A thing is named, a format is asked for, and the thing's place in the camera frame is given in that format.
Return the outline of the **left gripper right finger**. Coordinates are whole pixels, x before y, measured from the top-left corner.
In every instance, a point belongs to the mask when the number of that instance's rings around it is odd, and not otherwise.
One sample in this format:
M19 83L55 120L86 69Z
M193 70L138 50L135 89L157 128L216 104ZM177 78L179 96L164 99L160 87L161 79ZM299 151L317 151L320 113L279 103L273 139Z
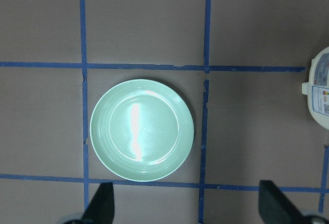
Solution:
M328 223L320 213L300 211L271 181L259 182L258 212L263 223Z

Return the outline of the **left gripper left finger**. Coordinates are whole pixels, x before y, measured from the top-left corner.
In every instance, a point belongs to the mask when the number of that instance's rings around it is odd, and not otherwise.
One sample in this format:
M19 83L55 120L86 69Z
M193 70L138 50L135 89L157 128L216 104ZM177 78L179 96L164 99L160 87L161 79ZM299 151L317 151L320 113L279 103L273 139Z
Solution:
M83 215L64 224L111 224L115 217L114 187L112 182L101 183Z

